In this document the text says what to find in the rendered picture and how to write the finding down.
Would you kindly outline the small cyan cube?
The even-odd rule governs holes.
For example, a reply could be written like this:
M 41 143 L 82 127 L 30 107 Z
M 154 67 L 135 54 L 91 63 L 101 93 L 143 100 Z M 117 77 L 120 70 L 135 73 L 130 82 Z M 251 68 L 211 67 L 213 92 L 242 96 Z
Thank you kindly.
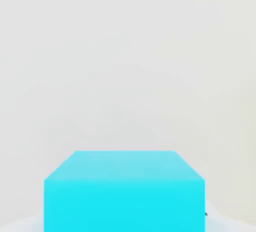
M 174 151 L 76 151 L 44 181 L 44 232 L 205 232 L 205 199 Z

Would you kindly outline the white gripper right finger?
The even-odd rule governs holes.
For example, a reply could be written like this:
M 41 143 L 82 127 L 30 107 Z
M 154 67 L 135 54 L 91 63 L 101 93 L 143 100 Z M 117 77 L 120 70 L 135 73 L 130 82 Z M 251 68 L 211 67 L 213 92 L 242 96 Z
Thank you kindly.
M 221 215 L 208 200 L 205 208 L 205 232 L 247 232 L 246 223 Z

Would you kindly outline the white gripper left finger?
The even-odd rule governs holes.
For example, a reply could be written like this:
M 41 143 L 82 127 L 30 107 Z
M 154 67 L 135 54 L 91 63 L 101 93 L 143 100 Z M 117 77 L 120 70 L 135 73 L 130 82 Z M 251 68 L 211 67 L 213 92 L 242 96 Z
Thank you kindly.
M 3 232 L 44 232 L 44 212 L 4 225 Z

